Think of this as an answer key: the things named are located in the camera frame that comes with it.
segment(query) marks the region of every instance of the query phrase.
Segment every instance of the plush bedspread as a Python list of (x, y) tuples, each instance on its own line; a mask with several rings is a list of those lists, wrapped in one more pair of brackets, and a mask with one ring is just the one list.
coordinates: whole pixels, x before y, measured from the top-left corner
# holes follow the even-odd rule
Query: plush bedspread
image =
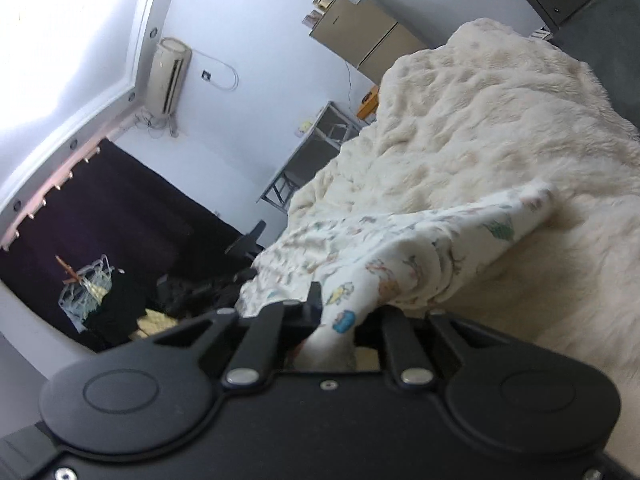
[[(287, 231), (555, 184), (551, 219), (442, 306), (609, 374), (623, 398), (609, 451), (640, 473), (637, 134), (586, 64), (491, 20), (467, 23), (386, 73), (376, 123), (296, 194)], [(270, 250), (286, 262), (286, 247)], [(254, 293), (248, 284), (242, 300)]]

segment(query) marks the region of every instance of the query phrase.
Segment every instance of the air conditioner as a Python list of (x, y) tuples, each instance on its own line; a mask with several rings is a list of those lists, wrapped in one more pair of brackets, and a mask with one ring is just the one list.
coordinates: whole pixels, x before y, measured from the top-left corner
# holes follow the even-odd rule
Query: air conditioner
[(145, 108), (157, 119), (166, 119), (174, 112), (187, 75), (191, 49), (175, 38), (162, 38), (156, 48)]

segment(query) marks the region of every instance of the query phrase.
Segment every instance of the white cable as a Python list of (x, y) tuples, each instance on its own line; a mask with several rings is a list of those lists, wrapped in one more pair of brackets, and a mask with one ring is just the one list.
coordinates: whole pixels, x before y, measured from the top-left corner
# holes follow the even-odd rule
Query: white cable
[(198, 50), (197, 48), (192, 48), (192, 50), (194, 52), (197, 52), (201, 56), (206, 57), (207, 59), (210, 59), (212, 61), (218, 62), (226, 66), (234, 74), (234, 83), (231, 86), (220, 86), (215, 81), (209, 81), (209, 83), (215, 86), (218, 90), (222, 90), (223, 92), (233, 92), (236, 88), (238, 88), (238, 85), (240, 84), (240, 76), (238, 75), (238, 71), (235, 68), (233, 68), (231, 65), (229, 65), (229, 63), (225, 63), (224, 61), (219, 60), (217, 57), (213, 57), (213, 56), (210, 56), (209, 54), (205, 54), (204, 52)]

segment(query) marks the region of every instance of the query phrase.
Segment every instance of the screw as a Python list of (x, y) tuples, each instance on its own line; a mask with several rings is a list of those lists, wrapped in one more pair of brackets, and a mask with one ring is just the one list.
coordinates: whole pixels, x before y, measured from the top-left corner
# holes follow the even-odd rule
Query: screw
[(250, 386), (258, 379), (260, 374), (253, 368), (234, 368), (226, 374), (226, 382), (234, 386)]
[(320, 389), (326, 392), (332, 392), (338, 389), (338, 381), (328, 380), (320, 383)]
[(597, 469), (587, 469), (587, 472), (582, 475), (582, 480), (602, 480), (602, 473)]
[(433, 372), (426, 368), (407, 368), (400, 374), (400, 379), (409, 386), (422, 386), (433, 381)]
[(78, 477), (68, 467), (61, 467), (56, 471), (56, 480), (78, 480)]

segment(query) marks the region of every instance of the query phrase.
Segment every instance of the white patterned garment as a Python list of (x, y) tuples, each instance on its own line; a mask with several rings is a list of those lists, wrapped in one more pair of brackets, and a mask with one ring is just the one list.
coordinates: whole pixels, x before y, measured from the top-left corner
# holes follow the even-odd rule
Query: white patterned garment
[(416, 309), (450, 298), (551, 214), (553, 187), (532, 182), (478, 202), (410, 214), (315, 221), (288, 232), (254, 262), (238, 309), (255, 316), (275, 301), (304, 300), (322, 285), (321, 325), (294, 366), (344, 370), (353, 329), (386, 303)]

